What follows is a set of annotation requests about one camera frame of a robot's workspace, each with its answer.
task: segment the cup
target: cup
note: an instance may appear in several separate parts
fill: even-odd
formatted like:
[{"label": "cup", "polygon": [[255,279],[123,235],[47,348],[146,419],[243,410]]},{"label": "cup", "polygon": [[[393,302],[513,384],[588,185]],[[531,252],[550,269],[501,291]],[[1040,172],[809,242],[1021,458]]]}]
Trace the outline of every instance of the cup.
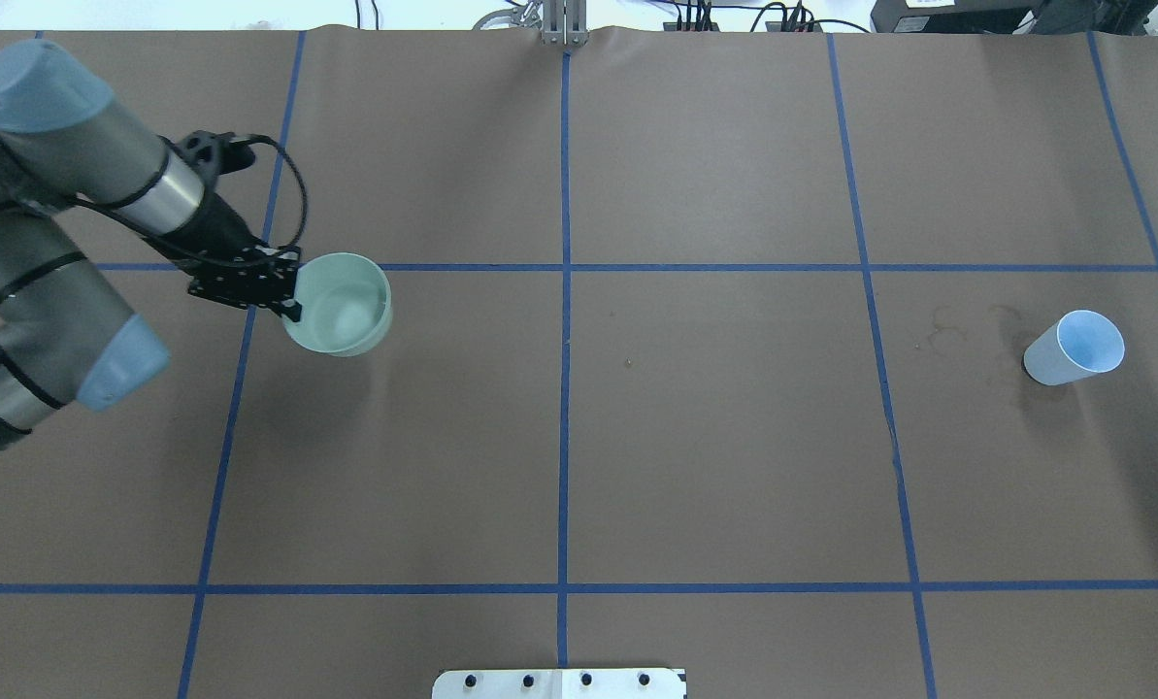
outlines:
[{"label": "cup", "polygon": [[1115,370],[1126,344],[1109,318],[1094,310],[1071,310],[1023,354],[1023,367],[1045,385],[1061,385]]},{"label": "cup", "polygon": [[375,262],[353,252],[318,256],[298,270],[299,323],[281,318],[285,332],[313,353],[353,358],[383,340],[393,324],[393,290]]}]

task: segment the white metal plate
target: white metal plate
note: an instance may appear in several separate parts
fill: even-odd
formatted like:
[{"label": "white metal plate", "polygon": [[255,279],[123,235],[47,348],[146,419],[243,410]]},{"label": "white metal plate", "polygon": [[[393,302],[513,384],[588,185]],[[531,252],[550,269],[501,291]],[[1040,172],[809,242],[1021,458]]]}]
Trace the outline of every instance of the white metal plate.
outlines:
[{"label": "white metal plate", "polygon": [[432,699],[686,699],[686,677],[667,668],[449,671],[435,678]]}]

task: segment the robotic arm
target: robotic arm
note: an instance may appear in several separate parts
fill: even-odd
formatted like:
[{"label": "robotic arm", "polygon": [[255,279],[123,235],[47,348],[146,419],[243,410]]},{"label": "robotic arm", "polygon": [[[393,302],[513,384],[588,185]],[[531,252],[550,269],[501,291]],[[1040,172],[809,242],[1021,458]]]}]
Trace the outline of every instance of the robotic arm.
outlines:
[{"label": "robotic arm", "polygon": [[[218,193],[271,138],[196,132],[169,142],[59,45],[0,51],[0,450],[73,400],[111,406],[163,370],[169,351],[51,216],[94,208],[184,273],[189,293],[299,322],[299,234],[269,248]],[[307,219],[303,190],[303,223]]]}]

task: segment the light blue joint cap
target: light blue joint cap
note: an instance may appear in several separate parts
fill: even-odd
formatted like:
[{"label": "light blue joint cap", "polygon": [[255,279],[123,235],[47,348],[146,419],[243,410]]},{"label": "light blue joint cap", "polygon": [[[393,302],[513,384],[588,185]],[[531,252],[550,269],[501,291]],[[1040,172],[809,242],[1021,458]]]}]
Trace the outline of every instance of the light blue joint cap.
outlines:
[{"label": "light blue joint cap", "polygon": [[0,131],[43,133],[86,123],[112,88],[60,45],[25,39],[0,50]]},{"label": "light blue joint cap", "polygon": [[169,366],[169,348],[134,314],[112,336],[78,389],[78,402],[95,412],[125,398]]}]

